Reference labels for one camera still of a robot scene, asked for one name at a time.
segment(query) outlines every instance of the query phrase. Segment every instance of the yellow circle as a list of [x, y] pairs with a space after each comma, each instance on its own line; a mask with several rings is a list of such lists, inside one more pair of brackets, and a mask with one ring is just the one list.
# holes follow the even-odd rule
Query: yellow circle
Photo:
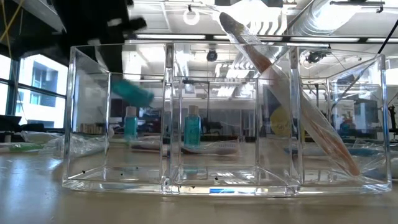
[[278, 107], [271, 114], [271, 130], [281, 136], [290, 136], [290, 119], [283, 107]]

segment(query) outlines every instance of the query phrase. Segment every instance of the teal object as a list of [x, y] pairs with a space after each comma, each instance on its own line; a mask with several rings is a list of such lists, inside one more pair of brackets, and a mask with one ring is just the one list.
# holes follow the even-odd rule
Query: teal object
[[200, 117], [198, 115], [198, 106], [191, 105], [188, 109], [188, 116], [185, 117], [184, 145], [200, 145]]
[[125, 140], [137, 139], [137, 108], [128, 106], [126, 108], [126, 117], [124, 118], [124, 138]]
[[155, 97], [153, 93], [127, 80], [113, 80], [111, 90], [135, 107], [149, 107]]

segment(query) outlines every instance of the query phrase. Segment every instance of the window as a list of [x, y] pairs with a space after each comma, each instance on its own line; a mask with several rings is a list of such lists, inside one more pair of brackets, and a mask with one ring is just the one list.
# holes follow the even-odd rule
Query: window
[[11, 59], [0, 55], [0, 78], [9, 79], [11, 68]]
[[0, 55], [0, 114], [6, 114], [11, 59]]
[[6, 114], [8, 86], [0, 83], [0, 114]]
[[63, 128], [68, 68], [43, 55], [21, 60], [16, 115], [19, 124]]
[[19, 89], [20, 99], [16, 105], [16, 116], [21, 116], [19, 124], [44, 124], [45, 128], [63, 128], [65, 99]]
[[66, 66], [43, 55], [33, 55], [21, 60], [19, 83], [66, 95], [67, 75]]

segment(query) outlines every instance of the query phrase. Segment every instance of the acrylic compartment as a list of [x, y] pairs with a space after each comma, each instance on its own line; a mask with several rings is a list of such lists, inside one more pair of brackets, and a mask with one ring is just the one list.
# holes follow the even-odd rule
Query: acrylic compartment
[[388, 124], [390, 130], [391, 151], [391, 177], [398, 180], [398, 57], [386, 58], [386, 83], [387, 83], [387, 107], [389, 110]]
[[[209, 62], [208, 44], [174, 47], [173, 194], [288, 197], [391, 189], [382, 55], [217, 44], [218, 57]], [[266, 63], [273, 64], [259, 70]], [[201, 144], [235, 139], [238, 153], [186, 153], [189, 105], [199, 106]]]
[[[134, 141], [121, 134], [129, 99], [112, 88], [122, 74], [154, 94], [137, 109]], [[383, 55], [203, 42], [75, 47], [67, 96], [71, 189], [266, 197], [391, 189]], [[190, 106], [199, 146], [185, 133]]]
[[[78, 190], [160, 193], [167, 146], [163, 143], [164, 58], [138, 54], [164, 44], [72, 48], [68, 79], [63, 185]], [[108, 70], [105, 62], [113, 70]], [[137, 138], [125, 138], [129, 100], [111, 91], [115, 76], [154, 94], [137, 107]]]

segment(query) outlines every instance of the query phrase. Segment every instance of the wooden table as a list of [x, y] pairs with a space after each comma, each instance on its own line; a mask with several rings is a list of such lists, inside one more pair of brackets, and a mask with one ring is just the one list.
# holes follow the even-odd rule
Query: wooden table
[[76, 192], [61, 186], [62, 162], [0, 155], [0, 223], [398, 223], [398, 190], [313, 198], [162, 197]]

